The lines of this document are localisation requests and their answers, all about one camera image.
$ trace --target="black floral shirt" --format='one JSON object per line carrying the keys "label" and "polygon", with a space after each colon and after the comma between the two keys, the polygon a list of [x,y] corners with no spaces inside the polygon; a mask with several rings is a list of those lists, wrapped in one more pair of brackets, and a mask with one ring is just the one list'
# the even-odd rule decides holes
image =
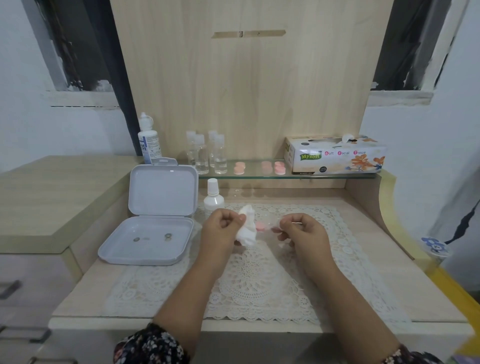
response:
{"label": "black floral shirt", "polygon": [[[123,339],[115,347],[114,364],[177,364],[189,363],[190,356],[168,332],[155,324]],[[401,345],[382,364],[443,364],[427,352],[409,352]]]}

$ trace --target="green logo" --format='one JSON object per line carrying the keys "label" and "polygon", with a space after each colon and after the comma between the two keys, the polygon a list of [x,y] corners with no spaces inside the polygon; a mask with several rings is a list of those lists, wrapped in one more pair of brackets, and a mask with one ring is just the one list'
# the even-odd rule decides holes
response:
{"label": "green logo", "polygon": [[300,154],[300,160],[306,160],[306,159],[320,159],[322,157],[322,153],[320,154]]}

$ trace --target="window sill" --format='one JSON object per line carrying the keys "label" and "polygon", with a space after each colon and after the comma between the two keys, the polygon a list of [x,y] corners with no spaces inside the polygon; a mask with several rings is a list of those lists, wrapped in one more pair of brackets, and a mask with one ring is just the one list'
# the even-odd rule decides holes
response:
{"label": "window sill", "polygon": [[368,106],[417,106],[429,105],[431,91],[370,91]]}
{"label": "window sill", "polygon": [[113,91],[46,91],[43,96],[52,107],[119,107]]}

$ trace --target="lace tablecloth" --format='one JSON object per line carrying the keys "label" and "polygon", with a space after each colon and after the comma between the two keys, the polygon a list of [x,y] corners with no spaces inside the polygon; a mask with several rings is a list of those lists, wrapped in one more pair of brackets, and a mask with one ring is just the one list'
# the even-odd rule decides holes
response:
{"label": "lace tablecloth", "polygon": [[[238,211],[245,204],[227,204]],[[329,206],[252,204],[258,215],[269,211],[278,218],[293,212],[309,214],[328,233],[340,270],[382,320],[395,332],[410,322],[375,267],[357,244],[337,210]],[[193,216],[195,226],[188,251],[168,267],[130,266],[114,285],[103,308],[106,316],[152,317],[193,263],[199,246],[203,206]],[[249,321],[294,321],[328,324],[318,289],[298,266],[295,252],[271,232],[258,234],[258,245],[235,247],[222,277],[215,283],[204,317]]]}

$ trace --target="brown adhesive strip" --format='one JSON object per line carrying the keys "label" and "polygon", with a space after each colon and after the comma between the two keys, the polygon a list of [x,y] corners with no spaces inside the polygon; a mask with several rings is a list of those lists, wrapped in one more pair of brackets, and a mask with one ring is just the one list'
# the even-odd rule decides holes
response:
{"label": "brown adhesive strip", "polygon": [[215,32],[213,33],[212,39],[220,38],[260,38],[263,36],[284,36],[286,33],[285,29],[279,30],[248,30],[248,31],[239,31],[239,32]]}

